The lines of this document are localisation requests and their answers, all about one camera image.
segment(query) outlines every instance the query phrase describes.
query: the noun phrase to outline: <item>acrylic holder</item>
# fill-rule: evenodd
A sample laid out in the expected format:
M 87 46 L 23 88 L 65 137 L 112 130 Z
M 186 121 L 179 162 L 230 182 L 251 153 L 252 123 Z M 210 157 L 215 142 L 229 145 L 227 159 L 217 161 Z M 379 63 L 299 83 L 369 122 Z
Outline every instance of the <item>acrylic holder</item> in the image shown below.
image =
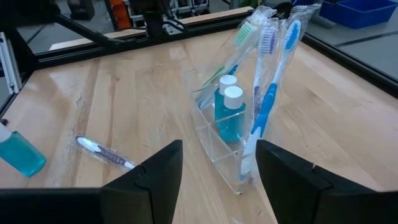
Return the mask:
M 215 120 L 214 100 L 209 107 L 202 109 L 199 109 L 195 102 L 198 95 L 203 91 L 207 91 L 207 88 L 201 88 L 201 85 L 205 81 L 205 77 L 209 77 L 209 74 L 204 73 L 206 72 L 192 70 L 182 74 L 183 82 L 190 96 L 190 113 L 195 130 L 205 152 L 208 154 L 210 161 L 216 167 L 217 171 L 221 174 L 234 193 L 242 194 L 259 182 L 255 153 L 243 156 L 246 141 L 252 128 L 252 124 L 250 122 L 252 110 L 251 98 L 247 95 L 245 96 L 245 111 L 233 114 L 223 119 Z M 245 89 L 244 92 L 251 94 L 251 91 Z M 234 119 L 236 116 L 244 116 L 245 119 L 244 126 L 242 127 L 242 136 L 240 136 L 239 141 L 233 143 L 224 142 L 219 135 L 218 124 L 226 121 L 228 122 L 228 119 Z M 280 142 L 280 137 L 277 132 L 272 130 L 274 130 L 274 128 L 272 128 L 272 124 L 268 123 L 263 139 L 273 142 L 274 144 L 278 144 L 278 142 Z M 251 165 L 250 176 L 242 181 L 240 180 L 241 163 L 242 160 L 247 157 L 252 157 L 251 159 L 253 164 Z

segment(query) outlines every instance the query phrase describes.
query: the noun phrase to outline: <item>wooden table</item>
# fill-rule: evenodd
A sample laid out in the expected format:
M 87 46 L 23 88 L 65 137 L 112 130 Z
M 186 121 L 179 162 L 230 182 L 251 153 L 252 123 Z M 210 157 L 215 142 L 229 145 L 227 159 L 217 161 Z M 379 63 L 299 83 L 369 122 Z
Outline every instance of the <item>wooden table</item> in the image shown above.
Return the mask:
M 232 31 L 36 71 L 4 118 L 48 158 L 27 179 L 0 161 L 0 187 L 94 187 L 122 171 L 82 153 L 84 134 L 140 163 L 183 139 L 174 223 L 276 223 L 261 185 L 235 195 L 193 128 L 180 74 L 207 65 Z M 375 190 L 398 189 L 398 102 L 299 44 L 272 116 L 281 146 Z

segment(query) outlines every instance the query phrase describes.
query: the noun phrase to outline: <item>small bottle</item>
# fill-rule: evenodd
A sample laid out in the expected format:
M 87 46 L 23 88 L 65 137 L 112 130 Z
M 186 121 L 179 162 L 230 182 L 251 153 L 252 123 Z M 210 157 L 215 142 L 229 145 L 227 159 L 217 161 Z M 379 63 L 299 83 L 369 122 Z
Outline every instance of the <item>small bottle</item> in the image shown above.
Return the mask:
M 222 118 L 240 113 L 246 109 L 243 103 L 243 90 L 238 86 L 227 87 L 224 91 Z M 226 143 L 238 142 L 244 131 L 244 113 L 220 121 L 220 137 Z
M 44 155 L 17 131 L 0 124 L 0 157 L 25 176 L 37 173 L 45 164 Z
M 217 91 L 214 93 L 215 94 L 215 108 L 214 108 L 214 119 L 215 121 L 219 120 L 222 118 L 222 112 L 221 110 L 224 107 L 224 91 L 227 87 L 229 86 L 235 86 L 237 82 L 237 78 L 233 75 L 223 75 L 220 78 L 220 87 L 217 89 Z

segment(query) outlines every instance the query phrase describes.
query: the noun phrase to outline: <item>orange object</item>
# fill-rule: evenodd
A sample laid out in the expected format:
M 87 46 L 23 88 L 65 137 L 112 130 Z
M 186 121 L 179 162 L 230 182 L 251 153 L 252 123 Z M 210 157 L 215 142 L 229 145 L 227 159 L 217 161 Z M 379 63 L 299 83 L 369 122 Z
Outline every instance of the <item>orange object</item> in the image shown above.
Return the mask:
M 112 7 L 113 16 L 118 25 L 118 29 L 127 29 L 131 27 L 129 13 L 123 0 L 109 0 Z

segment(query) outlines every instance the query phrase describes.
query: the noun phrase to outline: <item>toothbrush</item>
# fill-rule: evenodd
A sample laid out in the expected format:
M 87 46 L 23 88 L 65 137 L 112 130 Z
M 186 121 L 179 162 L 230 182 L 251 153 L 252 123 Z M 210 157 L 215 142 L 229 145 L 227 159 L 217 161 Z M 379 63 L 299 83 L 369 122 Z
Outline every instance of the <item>toothbrush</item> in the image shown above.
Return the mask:
M 211 101 L 214 92 L 217 90 L 217 86 L 214 84 L 215 80 L 219 77 L 227 73 L 228 75 L 233 75 L 235 71 L 238 69 L 239 64 L 241 63 L 244 55 L 248 51 L 248 48 L 252 45 L 254 41 L 256 41 L 258 28 L 250 22 L 246 21 L 242 27 L 240 28 L 238 34 L 234 38 L 234 45 L 237 46 L 237 49 L 233 53 L 233 55 L 227 60 L 225 65 L 220 67 L 218 71 L 203 84 L 203 87 L 209 87 L 213 84 L 212 87 L 203 91 L 197 98 L 196 103 L 199 109 L 205 108 L 209 102 Z
M 274 52 L 276 44 L 276 32 L 276 28 L 264 26 L 261 31 L 259 43 L 257 45 L 256 72 L 254 74 L 253 82 L 253 120 L 256 120 L 261 108 L 260 78 L 262 72 L 262 59 L 266 55 L 272 55 Z
M 241 163 L 240 181 L 243 181 L 246 178 L 247 174 L 250 172 L 252 160 L 254 158 L 253 153 L 256 150 L 257 140 L 262 138 L 264 134 L 269 113 L 271 112 L 272 106 L 274 105 L 275 102 L 278 82 L 282 76 L 286 61 L 290 53 L 292 53 L 297 46 L 297 42 L 299 41 L 300 37 L 300 30 L 301 30 L 300 21 L 293 21 L 292 25 L 289 27 L 289 29 L 285 34 L 282 60 L 275 73 L 274 79 L 272 80 L 272 83 L 269 85 L 267 93 L 264 96 L 264 99 L 262 100 L 259 116 L 257 117 L 256 122 L 254 122 L 249 139 L 246 143 L 246 147 L 244 148 L 243 151 L 243 157 L 246 156 L 246 158 L 243 158 Z

